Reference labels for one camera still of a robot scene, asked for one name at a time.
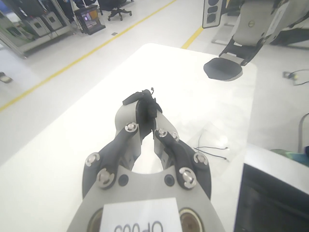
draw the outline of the green object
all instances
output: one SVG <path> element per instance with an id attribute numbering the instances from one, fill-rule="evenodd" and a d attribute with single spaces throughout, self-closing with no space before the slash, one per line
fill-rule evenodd
<path id="1" fill-rule="evenodd" d="M 290 152 L 282 149 L 273 149 L 271 151 L 309 167 L 309 158 L 306 154 Z"/>

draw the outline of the white label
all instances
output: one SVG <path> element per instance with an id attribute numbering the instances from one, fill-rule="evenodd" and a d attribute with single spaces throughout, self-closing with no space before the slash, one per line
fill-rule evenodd
<path id="1" fill-rule="evenodd" d="M 287 10 L 288 6 L 289 6 L 289 2 L 281 5 L 280 8 L 277 10 L 277 12 L 276 12 L 268 30 L 267 30 L 266 36 L 271 35 L 275 32 L 280 20 L 283 17 L 284 12 Z"/>
<path id="2" fill-rule="evenodd" d="M 182 232 L 176 198 L 105 204 L 100 232 Z"/>

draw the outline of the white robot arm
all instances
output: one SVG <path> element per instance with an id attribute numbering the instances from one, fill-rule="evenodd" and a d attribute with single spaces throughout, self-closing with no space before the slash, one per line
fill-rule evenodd
<path id="1" fill-rule="evenodd" d="M 216 27 L 227 13 L 227 0 L 204 0 L 203 28 Z M 242 75 L 264 44 L 308 17 L 308 0 L 241 0 L 236 31 L 219 58 L 205 64 L 208 77 L 230 81 Z"/>

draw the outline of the black rubber pad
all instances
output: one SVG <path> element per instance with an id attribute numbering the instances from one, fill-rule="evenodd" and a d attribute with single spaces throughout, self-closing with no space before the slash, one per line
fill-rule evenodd
<path id="1" fill-rule="evenodd" d="M 215 80 L 230 80 L 241 74 L 242 70 L 239 64 L 225 58 L 213 58 L 204 65 L 207 76 Z"/>

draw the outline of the electronic equipment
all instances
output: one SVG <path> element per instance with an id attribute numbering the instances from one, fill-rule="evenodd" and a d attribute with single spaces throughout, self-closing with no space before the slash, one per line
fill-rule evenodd
<path id="1" fill-rule="evenodd" d="M 27 30 L 35 36 L 42 37 L 50 33 L 50 30 L 39 17 L 27 18 L 22 22 L 27 27 Z"/>
<path id="2" fill-rule="evenodd" d="M 75 15 L 83 31 L 89 35 L 105 28 L 105 25 L 102 25 L 99 20 L 97 5 L 92 4 L 87 8 L 81 8 L 75 11 Z"/>
<path id="3" fill-rule="evenodd" d="M 42 15 L 42 17 L 46 20 L 47 24 L 49 24 L 53 30 L 58 30 L 62 27 L 62 24 L 60 23 L 54 12 L 49 12 L 45 15 Z"/>
<path id="4" fill-rule="evenodd" d="M 15 46 L 20 47 L 31 42 L 33 35 L 14 24 L 0 11 L 0 32 L 5 35 Z"/>
<path id="5" fill-rule="evenodd" d="M 39 17 L 45 13 L 43 6 L 38 0 L 12 0 L 27 17 Z"/>

